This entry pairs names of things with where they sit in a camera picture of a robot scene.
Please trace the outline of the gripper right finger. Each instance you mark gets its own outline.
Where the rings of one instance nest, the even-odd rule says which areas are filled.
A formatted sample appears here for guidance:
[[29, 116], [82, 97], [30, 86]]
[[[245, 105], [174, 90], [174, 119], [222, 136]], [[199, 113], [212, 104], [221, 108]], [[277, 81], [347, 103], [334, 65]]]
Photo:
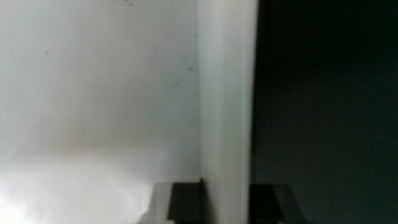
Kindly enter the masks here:
[[309, 224], [288, 185], [251, 185], [249, 224]]

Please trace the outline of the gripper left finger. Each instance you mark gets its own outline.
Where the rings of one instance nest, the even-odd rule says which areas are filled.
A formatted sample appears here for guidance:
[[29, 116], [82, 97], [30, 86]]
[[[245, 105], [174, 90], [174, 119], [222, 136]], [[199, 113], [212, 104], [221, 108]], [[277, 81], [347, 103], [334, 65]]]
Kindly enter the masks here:
[[155, 185], [144, 224], [206, 224], [206, 193], [201, 182]]

